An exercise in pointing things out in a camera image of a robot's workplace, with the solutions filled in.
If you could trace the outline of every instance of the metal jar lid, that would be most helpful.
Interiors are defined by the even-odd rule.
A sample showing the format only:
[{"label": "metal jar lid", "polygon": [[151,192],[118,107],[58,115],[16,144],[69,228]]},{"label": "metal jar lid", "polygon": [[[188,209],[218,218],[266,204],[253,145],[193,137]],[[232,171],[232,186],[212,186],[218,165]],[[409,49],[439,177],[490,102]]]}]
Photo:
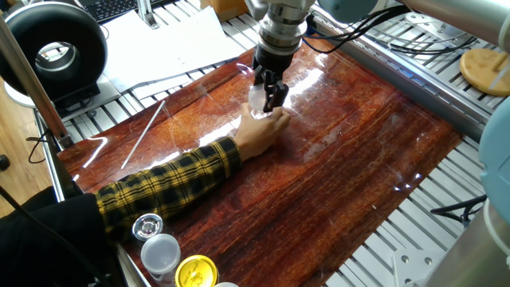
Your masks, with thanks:
[{"label": "metal jar lid", "polygon": [[203,255],[193,255],[184,259],[175,273],[177,287],[213,287],[217,281],[216,265]]},{"label": "metal jar lid", "polygon": [[239,286],[235,285],[234,283],[223,282],[223,283],[220,283],[214,287],[239,287]]},{"label": "metal jar lid", "polygon": [[144,214],[136,219],[132,233],[137,240],[147,241],[149,238],[161,234],[163,220],[157,214]]}]

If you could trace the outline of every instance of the plaid sleeve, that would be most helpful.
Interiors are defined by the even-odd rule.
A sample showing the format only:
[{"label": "plaid sleeve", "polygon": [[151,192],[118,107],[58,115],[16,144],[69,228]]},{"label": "plaid sleeve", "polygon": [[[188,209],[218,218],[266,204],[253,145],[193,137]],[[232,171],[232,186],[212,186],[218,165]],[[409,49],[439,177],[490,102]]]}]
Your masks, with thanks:
[{"label": "plaid sleeve", "polygon": [[217,187],[241,167],[235,142],[224,137],[150,170],[129,175],[96,192],[110,243],[130,238],[131,226],[146,213],[167,220]]}]

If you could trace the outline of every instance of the transparent plastic cup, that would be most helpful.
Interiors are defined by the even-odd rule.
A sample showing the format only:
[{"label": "transparent plastic cup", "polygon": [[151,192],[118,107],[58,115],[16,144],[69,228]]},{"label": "transparent plastic cup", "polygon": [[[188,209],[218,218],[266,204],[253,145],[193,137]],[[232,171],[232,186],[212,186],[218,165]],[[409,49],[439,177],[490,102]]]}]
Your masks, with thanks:
[{"label": "transparent plastic cup", "polygon": [[265,104],[265,90],[263,84],[254,85],[248,92],[248,102],[254,111],[262,112]]},{"label": "transparent plastic cup", "polygon": [[181,248],[173,236],[158,234],[150,238],[143,244],[140,257],[159,286],[175,286],[175,269],[181,260]]}]

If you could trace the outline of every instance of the yellow lid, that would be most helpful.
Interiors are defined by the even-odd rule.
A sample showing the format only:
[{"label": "yellow lid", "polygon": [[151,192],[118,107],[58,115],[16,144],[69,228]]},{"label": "yellow lid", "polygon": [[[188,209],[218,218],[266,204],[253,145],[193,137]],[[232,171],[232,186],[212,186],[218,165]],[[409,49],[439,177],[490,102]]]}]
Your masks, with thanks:
[{"label": "yellow lid", "polygon": [[193,255],[184,259],[175,273],[177,287],[213,287],[217,280],[216,265],[203,255]]}]

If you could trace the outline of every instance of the red wood grain surface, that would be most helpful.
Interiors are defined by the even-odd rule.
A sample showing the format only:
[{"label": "red wood grain surface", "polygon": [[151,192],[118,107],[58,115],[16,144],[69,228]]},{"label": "red wood grain surface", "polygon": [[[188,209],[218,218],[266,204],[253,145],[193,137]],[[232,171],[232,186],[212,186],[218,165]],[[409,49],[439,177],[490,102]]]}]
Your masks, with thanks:
[{"label": "red wood grain surface", "polygon": [[[253,83],[251,58],[247,52],[170,95],[123,170],[159,104],[75,144],[61,160],[93,192],[233,135]],[[182,258],[206,255],[221,281],[241,287],[321,286],[461,140],[342,53],[304,46],[284,82],[292,120],[277,144],[167,223]]]}]

